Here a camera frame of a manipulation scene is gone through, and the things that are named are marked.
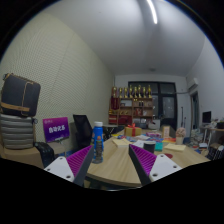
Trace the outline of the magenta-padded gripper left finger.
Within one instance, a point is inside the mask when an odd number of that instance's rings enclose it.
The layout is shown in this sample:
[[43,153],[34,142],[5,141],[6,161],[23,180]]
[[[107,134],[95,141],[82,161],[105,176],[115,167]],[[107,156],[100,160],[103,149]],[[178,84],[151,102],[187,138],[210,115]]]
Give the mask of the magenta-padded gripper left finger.
[[93,155],[94,147],[88,146],[68,157],[58,157],[45,168],[45,171],[82,186]]

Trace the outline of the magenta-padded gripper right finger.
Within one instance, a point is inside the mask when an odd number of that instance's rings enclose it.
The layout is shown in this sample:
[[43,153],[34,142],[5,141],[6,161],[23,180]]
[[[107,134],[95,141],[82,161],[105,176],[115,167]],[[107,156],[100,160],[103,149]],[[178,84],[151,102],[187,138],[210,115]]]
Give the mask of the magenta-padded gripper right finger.
[[133,144],[129,145],[129,156],[143,186],[181,170],[181,167],[165,154],[156,156]]

